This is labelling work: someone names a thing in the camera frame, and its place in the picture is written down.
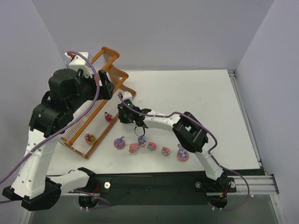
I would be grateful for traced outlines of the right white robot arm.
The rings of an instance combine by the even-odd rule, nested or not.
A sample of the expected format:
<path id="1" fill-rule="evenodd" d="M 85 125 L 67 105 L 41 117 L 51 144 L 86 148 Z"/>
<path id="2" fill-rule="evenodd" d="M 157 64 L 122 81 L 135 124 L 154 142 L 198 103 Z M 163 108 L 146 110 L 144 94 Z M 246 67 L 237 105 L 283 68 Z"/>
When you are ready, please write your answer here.
<path id="1" fill-rule="evenodd" d="M 136 107 L 130 98 L 119 94 L 119 119 L 123 124 L 134 123 L 143 130 L 157 128 L 175 134 L 180 145 L 196 155 L 204 168 L 207 178 L 220 187 L 227 187 L 229 180 L 223 166 L 212 155 L 218 146 L 216 137 L 189 112 L 157 113 L 151 109 Z"/>

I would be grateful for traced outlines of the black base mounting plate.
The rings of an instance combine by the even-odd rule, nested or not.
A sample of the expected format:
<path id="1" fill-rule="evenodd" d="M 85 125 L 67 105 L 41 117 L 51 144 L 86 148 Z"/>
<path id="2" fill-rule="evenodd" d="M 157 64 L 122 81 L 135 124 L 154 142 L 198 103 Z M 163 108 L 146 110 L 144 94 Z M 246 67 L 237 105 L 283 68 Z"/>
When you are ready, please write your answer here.
<path id="1" fill-rule="evenodd" d="M 78 203 L 84 209 L 117 205 L 206 205 L 208 200 L 227 205 L 235 193 L 232 177 L 214 181 L 202 171 L 149 174 L 96 174 L 80 188 Z"/>

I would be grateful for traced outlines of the purple creature pink donut toy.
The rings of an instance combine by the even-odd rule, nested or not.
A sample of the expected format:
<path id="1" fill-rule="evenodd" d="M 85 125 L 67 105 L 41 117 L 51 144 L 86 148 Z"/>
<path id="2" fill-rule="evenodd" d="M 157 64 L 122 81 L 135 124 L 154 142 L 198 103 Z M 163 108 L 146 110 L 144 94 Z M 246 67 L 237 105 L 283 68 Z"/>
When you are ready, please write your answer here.
<path id="1" fill-rule="evenodd" d="M 123 149 L 125 147 L 125 140 L 124 136 L 117 138 L 114 140 L 114 147 L 117 149 Z"/>

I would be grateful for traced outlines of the pink bear green clover toy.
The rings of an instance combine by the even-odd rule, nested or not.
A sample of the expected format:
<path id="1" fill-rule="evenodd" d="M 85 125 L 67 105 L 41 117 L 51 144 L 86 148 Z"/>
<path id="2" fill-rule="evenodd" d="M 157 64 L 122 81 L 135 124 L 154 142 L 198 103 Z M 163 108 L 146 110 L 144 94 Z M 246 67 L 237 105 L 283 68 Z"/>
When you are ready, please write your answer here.
<path id="1" fill-rule="evenodd" d="M 86 141 L 87 144 L 94 144 L 95 141 L 97 140 L 95 135 L 91 134 L 91 133 L 87 133 L 85 136 L 84 136 L 84 139 Z"/>

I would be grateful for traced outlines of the pink blob toy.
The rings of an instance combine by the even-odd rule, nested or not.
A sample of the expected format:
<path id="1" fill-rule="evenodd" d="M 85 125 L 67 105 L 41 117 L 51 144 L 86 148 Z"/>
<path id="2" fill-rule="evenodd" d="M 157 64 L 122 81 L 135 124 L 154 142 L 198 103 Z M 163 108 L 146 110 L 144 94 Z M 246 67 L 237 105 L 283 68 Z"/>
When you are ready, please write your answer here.
<path id="1" fill-rule="evenodd" d="M 130 153 L 135 153 L 138 150 L 138 148 L 139 148 L 138 143 L 132 143 L 132 144 L 129 145 L 129 150 L 128 151 Z"/>

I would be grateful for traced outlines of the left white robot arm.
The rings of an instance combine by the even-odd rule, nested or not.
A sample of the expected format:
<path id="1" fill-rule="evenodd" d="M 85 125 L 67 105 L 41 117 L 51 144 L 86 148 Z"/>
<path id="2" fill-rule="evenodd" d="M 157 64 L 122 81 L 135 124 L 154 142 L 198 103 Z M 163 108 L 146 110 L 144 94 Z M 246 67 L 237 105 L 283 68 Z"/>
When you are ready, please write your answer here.
<path id="1" fill-rule="evenodd" d="M 114 86 L 104 71 L 60 69 L 49 79 L 50 89 L 32 112 L 28 144 L 23 159 L 16 165 L 18 176 L 3 189 L 3 196 L 21 201 L 29 211 L 52 208 L 61 195 L 96 185 L 95 173 L 78 168 L 65 175 L 49 178 L 47 171 L 60 136 L 79 122 L 74 113 L 86 102 L 111 99 Z"/>

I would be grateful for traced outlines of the pink toy clear base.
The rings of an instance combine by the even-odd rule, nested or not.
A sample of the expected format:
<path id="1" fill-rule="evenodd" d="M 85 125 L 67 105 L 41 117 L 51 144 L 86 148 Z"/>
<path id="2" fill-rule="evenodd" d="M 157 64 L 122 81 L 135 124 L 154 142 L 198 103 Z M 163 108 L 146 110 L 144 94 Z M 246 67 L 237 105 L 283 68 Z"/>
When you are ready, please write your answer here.
<path id="1" fill-rule="evenodd" d="M 162 149 L 161 149 L 161 154 L 163 155 L 163 156 L 168 156 L 169 154 L 170 154 L 170 149 L 168 148 L 168 147 L 162 147 Z"/>

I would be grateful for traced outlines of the pink toy blue glasses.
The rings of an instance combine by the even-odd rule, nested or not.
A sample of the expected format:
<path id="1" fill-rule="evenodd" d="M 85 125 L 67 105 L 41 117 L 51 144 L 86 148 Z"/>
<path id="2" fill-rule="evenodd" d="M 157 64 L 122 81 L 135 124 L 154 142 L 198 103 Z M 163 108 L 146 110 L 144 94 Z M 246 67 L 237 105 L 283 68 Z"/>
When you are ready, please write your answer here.
<path id="1" fill-rule="evenodd" d="M 154 142 L 149 142 L 148 145 L 147 145 L 147 149 L 150 150 L 150 151 L 155 151 L 156 147 L 157 147 L 157 145 Z"/>

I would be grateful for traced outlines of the red pink bear toy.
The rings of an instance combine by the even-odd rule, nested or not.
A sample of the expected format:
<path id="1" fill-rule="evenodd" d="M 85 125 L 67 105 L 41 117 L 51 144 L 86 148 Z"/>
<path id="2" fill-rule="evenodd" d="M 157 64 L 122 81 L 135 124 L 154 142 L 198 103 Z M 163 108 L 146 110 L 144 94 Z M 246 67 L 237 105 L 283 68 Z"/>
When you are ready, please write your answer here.
<path id="1" fill-rule="evenodd" d="M 111 122 L 112 119 L 113 119 L 113 116 L 112 116 L 110 113 L 108 113 L 108 112 L 105 112 L 105 113 L 104 113 L 104 117 L 105 117 L 105 120 L 106 120 L 107 122 Z"/>

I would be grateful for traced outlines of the purple bunny small toy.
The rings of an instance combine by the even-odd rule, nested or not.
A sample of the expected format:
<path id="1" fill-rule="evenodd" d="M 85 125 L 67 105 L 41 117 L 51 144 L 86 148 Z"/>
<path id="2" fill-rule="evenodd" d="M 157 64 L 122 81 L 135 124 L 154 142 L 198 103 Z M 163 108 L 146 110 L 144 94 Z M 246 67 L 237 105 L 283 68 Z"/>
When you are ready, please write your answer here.
<path id="1" fill-rule="evenodd" d="M 146 145 L 146 138 L 145 136 L 139 136 L 138 139 L 137 139 L 137 142 L 138 142 L 138 145 L 141 146 L 141 147 L 145 147 Z"/>

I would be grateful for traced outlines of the orange tiered display shelf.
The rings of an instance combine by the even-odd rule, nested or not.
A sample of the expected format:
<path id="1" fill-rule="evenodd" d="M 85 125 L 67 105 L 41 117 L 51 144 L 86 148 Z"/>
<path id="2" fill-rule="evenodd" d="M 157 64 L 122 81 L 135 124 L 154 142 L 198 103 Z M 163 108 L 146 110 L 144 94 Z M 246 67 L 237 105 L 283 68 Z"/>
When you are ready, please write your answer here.
<path id="1" fill-rule="evenodd" d="M 81 157 L 88 159 L 96 147 L 103 141 L 110 129 L 118 119 L 117 105 L 120 103 L 119 92 L 129 91 L 132 96 L 136 91 L 124 85 L 128 74 L 113 65 L 113 62 L 119 58 L 119 53 L 108 47 L 102 49 L 92 58 L 91 63 L 97 71 L 104 70 L 115 89 L 110 100 L 97 100 L 91 110 L 76 124 L 68 128 L 61 137 L 60 143 L 77 153 Z M 113 116 L 111 122 L 107 122 L 104 113 L 108 112 Z M 84 136 L 87 133 L 95 135 L 94 144 L 87 144 Z"/>

